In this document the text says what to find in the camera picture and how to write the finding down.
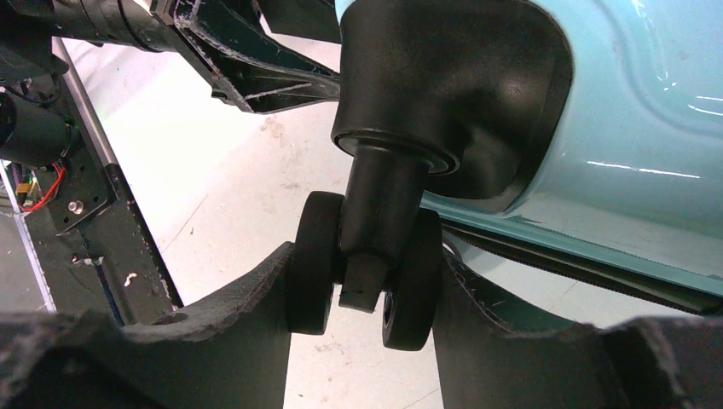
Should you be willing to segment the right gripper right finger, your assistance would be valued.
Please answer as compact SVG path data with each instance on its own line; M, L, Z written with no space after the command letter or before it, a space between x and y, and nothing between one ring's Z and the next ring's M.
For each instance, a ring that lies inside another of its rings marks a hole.
M567 320L446 253L433 325L447 408L719 408L722 321Z

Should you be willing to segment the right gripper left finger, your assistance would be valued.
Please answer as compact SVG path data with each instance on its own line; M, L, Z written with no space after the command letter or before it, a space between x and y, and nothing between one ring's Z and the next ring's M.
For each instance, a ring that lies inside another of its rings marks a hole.
M151 325L96 311L1 316L4 408L281 408L293 246Z

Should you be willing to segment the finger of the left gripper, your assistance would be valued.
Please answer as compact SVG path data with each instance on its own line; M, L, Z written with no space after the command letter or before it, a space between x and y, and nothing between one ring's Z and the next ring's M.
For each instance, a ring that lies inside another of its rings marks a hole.
M339 97L333 69L278 43L256 1L175 1L179 54L211 86L212 97L242 112L270 114Z

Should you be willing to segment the pink teal cartoon suitcase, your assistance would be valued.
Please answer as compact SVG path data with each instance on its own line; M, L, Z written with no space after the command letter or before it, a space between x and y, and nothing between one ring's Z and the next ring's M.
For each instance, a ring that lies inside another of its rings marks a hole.
M425 343L442 231L516 262L722 315L719 1L303 1L277 32L341 46L345 194L307 199L286 320L332 292L388 348Z

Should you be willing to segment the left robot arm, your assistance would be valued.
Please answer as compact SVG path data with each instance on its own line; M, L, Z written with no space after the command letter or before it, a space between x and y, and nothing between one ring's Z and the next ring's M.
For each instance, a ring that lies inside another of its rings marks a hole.
M41 105L80 95L65 38L179 54L213 98L270 114L335 101L339 75L278 43L286 35L336 43L329 1L4 1L1 85Z

